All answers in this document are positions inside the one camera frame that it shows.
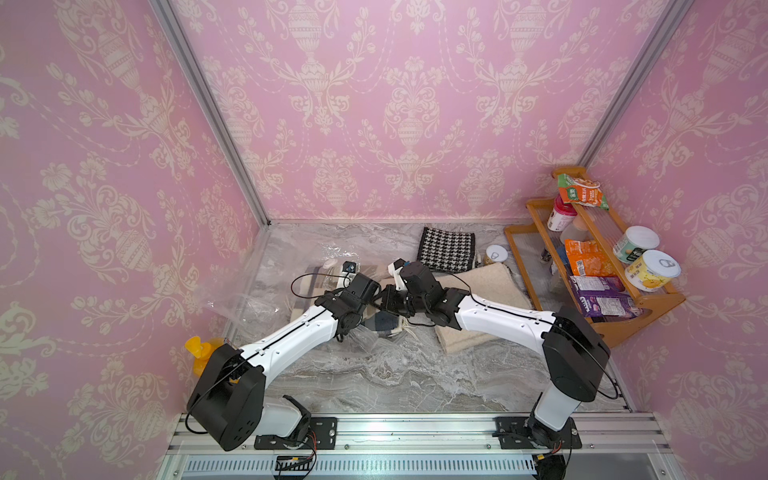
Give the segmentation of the black white houndstooth scarf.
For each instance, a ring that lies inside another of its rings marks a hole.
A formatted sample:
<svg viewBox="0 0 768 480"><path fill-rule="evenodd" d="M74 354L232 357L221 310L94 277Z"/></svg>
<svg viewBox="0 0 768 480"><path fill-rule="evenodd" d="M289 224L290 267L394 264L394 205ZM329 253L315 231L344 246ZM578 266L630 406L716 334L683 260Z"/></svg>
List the black white houndstooth scarf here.
<svg viewBox="0 0 768 480"><path fill-rule="evenodd" d="M425 227L417 260L430 270L459 274L472 270L476 259L474 233L446 231Z"/></svg>

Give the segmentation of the clear plastic vacuum bag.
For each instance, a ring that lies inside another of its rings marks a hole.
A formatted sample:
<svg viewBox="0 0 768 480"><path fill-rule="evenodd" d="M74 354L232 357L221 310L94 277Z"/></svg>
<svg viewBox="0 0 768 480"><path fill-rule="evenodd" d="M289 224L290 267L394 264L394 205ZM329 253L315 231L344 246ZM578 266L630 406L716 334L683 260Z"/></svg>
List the clear plastic vacuum bag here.
<svg viewBox="0 0 768 480"><path fill-rule="evenodd" d="M258 340L287 325L312 305L315 296L350 280L346 262L380 282L397 258L413 260L420 224L281 224L240 261L208 274L195 291L212 324L203 339L225 337L236 345ZM297 369L346 371L388 365L414 367L441 354L436 333L417 316L391 336L359 327L342 342L325 343L295 363Z"/></svg>

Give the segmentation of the cream fuzzy scarf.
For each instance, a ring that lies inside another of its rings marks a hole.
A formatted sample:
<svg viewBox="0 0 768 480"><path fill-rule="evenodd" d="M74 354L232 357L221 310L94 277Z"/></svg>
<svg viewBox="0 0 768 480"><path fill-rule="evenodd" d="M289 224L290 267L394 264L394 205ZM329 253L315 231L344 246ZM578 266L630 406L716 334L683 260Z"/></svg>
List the cream fuzzy scarf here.
<svg viewBox="0 0 768 480"><path fill-rule="evenodd" d="M501 308L534 309L531 300L515 283L510 269L501 263L456 275L436 274L435 277L445 288L454 287L471 291L472 295L484 304L493 304ZM438 327L436 332L446 354L456 354L497 339L493 335L466 329L455 330L449 327Z"/></svg>

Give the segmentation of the beige plaid scarf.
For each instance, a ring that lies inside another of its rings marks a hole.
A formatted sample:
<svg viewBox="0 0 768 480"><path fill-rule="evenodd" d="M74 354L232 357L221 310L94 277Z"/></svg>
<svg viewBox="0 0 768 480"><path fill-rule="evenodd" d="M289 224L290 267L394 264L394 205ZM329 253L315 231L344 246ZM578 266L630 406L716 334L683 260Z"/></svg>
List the beige plaid scarf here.
<svg viewBox="0 0 768 480"><path fill-rule="evenodd" d="M291 310L290 321L297 320L313 304L316 297L320 297L326 291L332 291L347 287L340 281L340 269L342 263L346 260L331 259L325 261L320 266L308 267L307 271L296 277L290 284L290 290L295 297ZM359 262L359 273L379 281L381 286L385 286L382 280L384 270L376 265L361 265ZM373 306L369 306L365 312L365 319L362 325L371 331L375 331L382 338L393 338L399 335L403 329L406 320L404 317L397 317L391 313L381 312Z"/></svg>

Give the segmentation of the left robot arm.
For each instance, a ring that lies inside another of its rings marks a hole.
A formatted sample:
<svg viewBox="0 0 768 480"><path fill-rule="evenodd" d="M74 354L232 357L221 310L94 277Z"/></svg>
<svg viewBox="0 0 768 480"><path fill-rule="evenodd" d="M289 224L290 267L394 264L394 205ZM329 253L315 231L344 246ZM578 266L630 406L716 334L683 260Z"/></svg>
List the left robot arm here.
<svg viewBox="0 0 768 480"><path fill-rule="evenodd" d="M253 435L303 444L310 436L311 413L289 396L267 400L266 390L303 355L357 328L379 290L378 282L358 274L267 337L240 348L224 343L213 350L187 404L187 414L201 426L197 433L210 435L225 451Z"/></svg>

